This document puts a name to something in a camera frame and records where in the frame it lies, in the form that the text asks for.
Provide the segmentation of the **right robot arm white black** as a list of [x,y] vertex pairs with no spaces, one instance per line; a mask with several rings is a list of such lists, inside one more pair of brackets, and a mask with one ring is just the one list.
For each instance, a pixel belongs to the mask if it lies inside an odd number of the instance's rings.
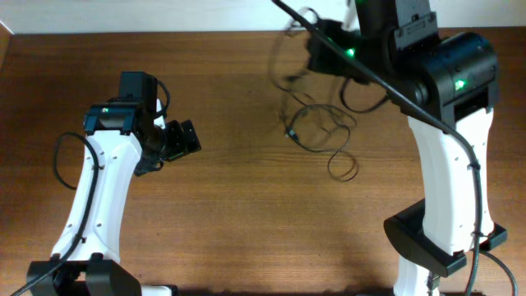
[[508,237],[487,202],[487,140],[498,100],[499,65],[490,42],[468,32],[441,38],[427,1],[351,2],[359,27],[304,22],[309,67],[381,86],[408,118],[424,198],[387,219],[399,254],[393,295],[436,295],[440,281],[490,256]]

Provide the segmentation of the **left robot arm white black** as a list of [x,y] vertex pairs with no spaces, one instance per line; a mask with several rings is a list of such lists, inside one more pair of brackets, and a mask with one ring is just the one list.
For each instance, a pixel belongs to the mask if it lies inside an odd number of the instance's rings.
[[123,72],[117,96],[94,104],[84,116],[85,147],[79,182],[66,225],[47,261],[30,263],[16,294],[176,295],[171,284],[142,284],[120,265],[119,243],[133,177],[201,149],[191,121],[167,122],[163,82],[146,72]]

